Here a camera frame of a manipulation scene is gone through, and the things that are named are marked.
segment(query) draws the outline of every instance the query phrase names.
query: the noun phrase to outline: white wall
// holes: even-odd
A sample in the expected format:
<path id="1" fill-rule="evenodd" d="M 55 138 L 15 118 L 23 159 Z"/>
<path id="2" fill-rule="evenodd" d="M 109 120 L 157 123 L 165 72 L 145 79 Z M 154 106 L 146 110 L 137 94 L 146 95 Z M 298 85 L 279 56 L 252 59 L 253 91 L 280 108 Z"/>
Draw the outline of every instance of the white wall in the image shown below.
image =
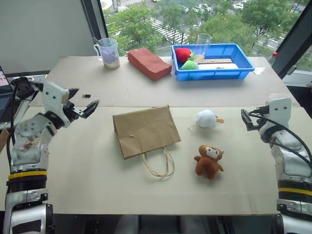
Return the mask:
<path id="1" fill-rule="evenodd" d="M 0 0 L 5 73 L 51 70 L 65 55 L 95 55 L 80 0 Z"/>

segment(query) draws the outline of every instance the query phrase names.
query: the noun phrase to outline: paper bag handle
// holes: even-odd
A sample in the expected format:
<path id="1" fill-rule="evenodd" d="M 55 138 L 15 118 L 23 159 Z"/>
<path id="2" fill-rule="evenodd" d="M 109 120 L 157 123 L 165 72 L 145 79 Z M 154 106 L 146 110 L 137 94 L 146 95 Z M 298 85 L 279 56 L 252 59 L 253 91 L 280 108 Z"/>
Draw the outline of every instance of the paper bag handle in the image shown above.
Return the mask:
<path id="1" fill-rule="evenodd" d="M 166 147 L 163 147 L 164 153 L 165 153 L 165 157 L 166 157 L 166 172 L 164 174 L 159 174 L 158 172 L 156 172 L 154 169 L 152 169 L 149 165 L 148 162 L 146 160 L 146 156 L 145 153 L 142 153 L 142 159 L 143 162 L 145 164 L 145 166 L 147 167 L 147 169 L 150 171 L 150 173 L 154 176 L 157 177 L 167 177 L 167 176 L 171 176 L 174 172 L 175 172 L 175 162 L 172 158 L 172 156 L 170 155 L 170 153 L 168 152 Z M 172 162 L 172 172 L 169 173 L 169 164 L 168 164 L 168 160 L 170 160 Z"/>

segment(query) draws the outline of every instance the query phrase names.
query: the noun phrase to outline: yellow band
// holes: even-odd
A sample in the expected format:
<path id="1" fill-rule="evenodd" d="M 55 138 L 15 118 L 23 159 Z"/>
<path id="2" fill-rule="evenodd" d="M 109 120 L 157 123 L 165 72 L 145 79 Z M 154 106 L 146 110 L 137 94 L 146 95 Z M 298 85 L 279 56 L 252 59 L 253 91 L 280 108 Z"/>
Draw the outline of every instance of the yellow band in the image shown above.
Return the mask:
<path id="1" fill-rule="evenodd" d="M 9 175 L 9 179 L 16 179 L 25 176 L 46 176 L 47 171 L 19 172 Z"/>
<path id="2" fill-rule="evenodd" d="M 312 192 L 304 189 L 293 189 L 293 188 L 278 188 L 279 192 L 290 192 L 290 193 L 297 193 L 297 194 L 305 194 L 312 196 Z"/>

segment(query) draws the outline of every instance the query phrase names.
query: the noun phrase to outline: laptop screen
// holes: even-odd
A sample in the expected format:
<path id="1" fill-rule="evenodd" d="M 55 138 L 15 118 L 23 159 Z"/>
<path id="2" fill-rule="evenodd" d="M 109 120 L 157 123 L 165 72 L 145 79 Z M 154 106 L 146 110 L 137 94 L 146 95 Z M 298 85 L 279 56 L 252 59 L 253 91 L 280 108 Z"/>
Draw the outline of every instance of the laptop screen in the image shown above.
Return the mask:
<path id="1" fill-rule="evenodd" d="M 0 66 L 0 96 L 4 94 L 10 94 L 13 90 L 11 86 L 9 85 L 8 80 L 6 79 L 4 72 Z"/>

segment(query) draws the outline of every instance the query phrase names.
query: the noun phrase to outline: clear plastic cup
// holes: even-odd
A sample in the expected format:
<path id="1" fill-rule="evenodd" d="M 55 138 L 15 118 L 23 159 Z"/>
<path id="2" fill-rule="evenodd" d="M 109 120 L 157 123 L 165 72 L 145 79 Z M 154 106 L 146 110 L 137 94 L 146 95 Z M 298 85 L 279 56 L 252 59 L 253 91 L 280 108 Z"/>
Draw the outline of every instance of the clear plastic cup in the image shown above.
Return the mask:
<path id="1" fill-rule="evenodd" d="M 211 44 L 212 37 L 207 33 L 201 33 L 197 36 L 196 47 L 194 49 L 194 60 L 205 59 L 207 50 Z"/>
<path id="2" fill-rule="evenodd" d="M 99 42 L 102 46 L 95 44 L 93 47 L 97 52 L 97 56 L 102 56 L 104 66 L 110 69 L 118 68 L 120 62 L 117 41 L 113 38 L 103 38 Z"/>

